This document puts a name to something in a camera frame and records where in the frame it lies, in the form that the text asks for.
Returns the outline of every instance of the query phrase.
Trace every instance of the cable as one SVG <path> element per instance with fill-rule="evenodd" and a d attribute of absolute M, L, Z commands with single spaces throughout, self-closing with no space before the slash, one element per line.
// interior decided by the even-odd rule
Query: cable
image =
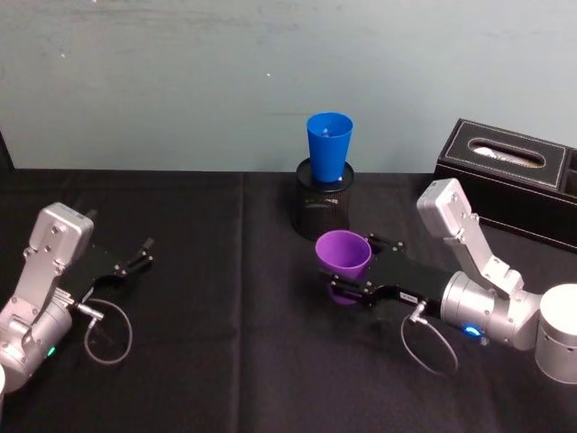
<path fill-rule="evenodd" d="M 128 316 L 126 316 L 126 313 L 124 313 L 124 311 L 118 307 L 116 304 L 108 301 L 108 300 L 104 300 L 104 299 L 98 299 L 98 298 L 90 298 L 87 299 L 87 301 L 92 300 L 94 302 L 97 303 L 101 303 L 101 304 L 105 304 L 109 307 L 112 307 L 113 309 L 116 309 L 116 311 L 118 311 L 120 313 L 120 315 L 123 317 L 124 321 L 126 322 L 126 326 L 128 327 L 128 345 L 126 346 L 126 350 L 124 351 L 124 353 L 122 355 L 120 355 L 120 357 L 113 359 L 111 361 L 106 361 L 105 359 L 99 358 L 96 355 L 94 355 L 92 353 L 92 351 L 90 350 L 90 347 L 88 345 L 88 337 L 90 336 L 90 332 L 92 331 L 92 328 L 94 327 L 94 323 L 96 323 L 96 320 L 93 319 L 93 322 L 91 322 L 91 326 L 88 326 L 87 332 L 84 335 L 84 348 L 87 350 L 88 356 L 90 356 L 94 361 L 96 361 L 99 364 L 103 364 L 103 365 L 114 365 L 114 364 L 118 364 L 121 361 L 123 361 L 123 359 L 128 356 L 128 354 L 130 353 L 130 349 L 133 346 L 133 326 L 130 323 L 130 319 L 128 318 Z"/>
<path fill-rule="evenodd" d="M 413 351 L 411 349 L 408 348 L 408 344 L 407 341 L 405 340 L 405 323 L 407 322 L 407 319 L 409 319 L 411 317 L 411 315 L 406 315 L 405 318 L 403 318 L 403 322 L 400 325 L 400 338 L 403 342 L 403 346 L 405 347 L 405 349 L 407 350 L 408 354 L 411 355 L 411 357 L 417 361 L 423 368 L 425 368 L 428 372 L 432 373 L 432 374 L 437 374 L 437 375 L 445 375 L 445 373 L 442 372 L 438 372 L 437 370 L 433 370 L 431 367 L 429 367 L 428 365 L 426 365 L 423 361 L 421 361 L 419 359 L 418 356 L 416 356 Z M 453 357 L 454 360 L 454 370 L 451 373 L 456 373 L 457 370 L 459 370 L 459 360 L 457 359 L 457 354 L 454 352 L 453 348 L 451 347 L 451 345 L 449 344 L 449 342 L 446 340 L 446 338 L 444 336 L 441 335 L 441 333 L 436 329 L 436 327 L 434 327 L 433 325 L 431 325 L 429 322 L 427 322 L 426 320 L 418 320 L 416 323 L 421 323 L 422 325 L 426 325 L 427 327 L 429 327 L 431 330 L 433 330 L 433 332 L 435 332 L 435 334 L 439 337 L 439 339 L 441 340 L 441 342 L 443 342 L 443 344 L 445 345 L 445 347 L 449 350 L 449 353 L 451 354 L 451 356 Z"/>

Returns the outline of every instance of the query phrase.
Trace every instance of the wall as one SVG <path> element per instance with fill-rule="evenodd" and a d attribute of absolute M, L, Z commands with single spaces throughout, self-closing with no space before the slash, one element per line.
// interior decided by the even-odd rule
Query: wall
<path fill-rule="evenodd" d="M 17 167 L 294 170 L 317 111 L 358 171 L 431 171 L 458 117 L 573 145 L 569 0 L 3 0 Z"/>

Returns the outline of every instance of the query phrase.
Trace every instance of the black leather tissue box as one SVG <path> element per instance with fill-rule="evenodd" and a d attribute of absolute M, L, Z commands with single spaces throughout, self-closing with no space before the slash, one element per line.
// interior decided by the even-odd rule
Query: black leather tissue box
<path fill-rule="evenodd" d="M 435 167 L 488 226 L 577 253 L 577 150 L 459 119 Z"/>

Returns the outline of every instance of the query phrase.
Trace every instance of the black table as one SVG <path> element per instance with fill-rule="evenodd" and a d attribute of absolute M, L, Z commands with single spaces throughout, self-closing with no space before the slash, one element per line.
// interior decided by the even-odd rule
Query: black table
<path fill-rule="evenodd" d="M 454 271 L 415 208 L 429 178 L 357 175 L 352 230 L 404 240 L 411 258 Z M 93 241 L 120 255 L 156 240 L 152 269 L 122 298 L 135 333 L 126 361 L 90 361 L 77 322 L 6 396 L 2 431 L 577 431 L 577 387 L 547 379 L 532 351 L 479 346 L 435 322 L 461 362 L 438 377 L 402 347 L 405 306 L 375 318 L 335 305 L 313 243 L 290 225 L 293 182 L 278 173 L 2 174 L 0 299 L 14 290 L 38 212 L 54 201 L 97 209 Z M 483 230 L 528 290 L 577 281 L 576 255 Z M 443 365 L 426 331 L 410 340 Z"/>

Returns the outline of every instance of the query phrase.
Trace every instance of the plastic cup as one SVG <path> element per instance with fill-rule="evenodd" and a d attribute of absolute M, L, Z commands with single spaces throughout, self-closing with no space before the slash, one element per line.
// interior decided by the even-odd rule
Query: plastic cup
<path fill-rule="evenodd" d="M 353 134 L 353 121 L 341 113 L 318 113 L 307 121 L 311 174 L 322 183 L 340 180 Z"/>
<path fill-rule="evenodd" d="M 372 257 L 369 242 L 349 230 L 333 230 L 321 235 L 316 240 L 315 252 L 321 266 L 347 280 L 361 277 Z M 352 299 L 335 295 L 330 284 L 328 291 L 331 298 L 339 304 L 356 303 Z"/>

